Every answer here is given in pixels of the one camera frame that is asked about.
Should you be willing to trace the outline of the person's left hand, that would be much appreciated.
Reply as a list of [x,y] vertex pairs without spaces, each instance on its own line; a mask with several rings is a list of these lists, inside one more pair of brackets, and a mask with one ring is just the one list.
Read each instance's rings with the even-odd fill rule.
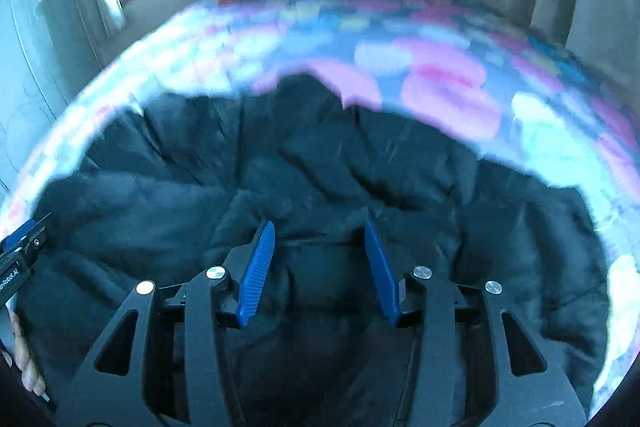
[[35,355],[29,349],[26,338],[20,324],[17,314],[8,308],[3,309],[3,316],[7,317],[9,322],[11,340],[6,344],[9,351],[2,350],[9,365],[15,365],[21,373],[21,382],[27,392],[32,392],[37,397],[43,398],[46,394],[47,385],[43,376],[38,369]]

